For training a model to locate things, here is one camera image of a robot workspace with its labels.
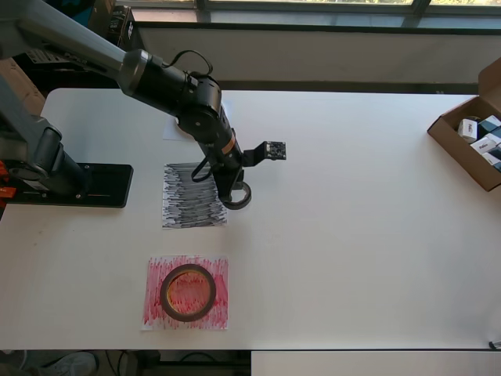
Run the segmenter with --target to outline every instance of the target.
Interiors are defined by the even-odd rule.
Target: open cardboard box
[[[428,133],[451,155],[470,176],[487,191],[501,185],[501,172],[492,167],[470,144],[457,134],[460,121],[467,116],[480,119],[491,115],[501,120],[501,59],[478,75],[478,93],[437,119]]]

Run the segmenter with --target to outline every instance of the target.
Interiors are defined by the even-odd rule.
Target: paper with red scribbles
[[[197,264],[209,271],[216,284],[216,299],[212,309],[200,320],[183,323],[168,316],[160,303],[160,289],[165,277],[174,268],[185,264]],[[202,256],[152,257],[148,263],[146,296],[142,311],[142,329],[227,329],[228,328],[228,259]]]

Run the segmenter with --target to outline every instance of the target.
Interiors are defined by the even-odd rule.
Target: box flap
[[[478,94],[501,111],[501,58],[478,75]]]

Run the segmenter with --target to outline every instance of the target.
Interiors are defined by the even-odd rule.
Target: window
[[[205,14],[195,17],[194,22],[197,23],[217,21],[220,24],[467,29],[485,30],[482,31],[485,33],[497,30],[495,34],[499,34],[501,30],[499,22],[501,0],[117,0],[117,2],[140,8],[184,8],[206,11]]]
[[[501,6],[500,0],[431,0],[431,5]]]

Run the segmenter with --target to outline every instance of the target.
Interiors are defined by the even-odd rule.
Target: black mounting plate
[[[74,197],[60,196],[34,190],[21,180],[10,179],[9,186],[17,188],[10,204],[87,206],[93,208],[123,208],[127,204],[134,169],[126,164],[79,163],[91,174],[91,185],[86,194]]]

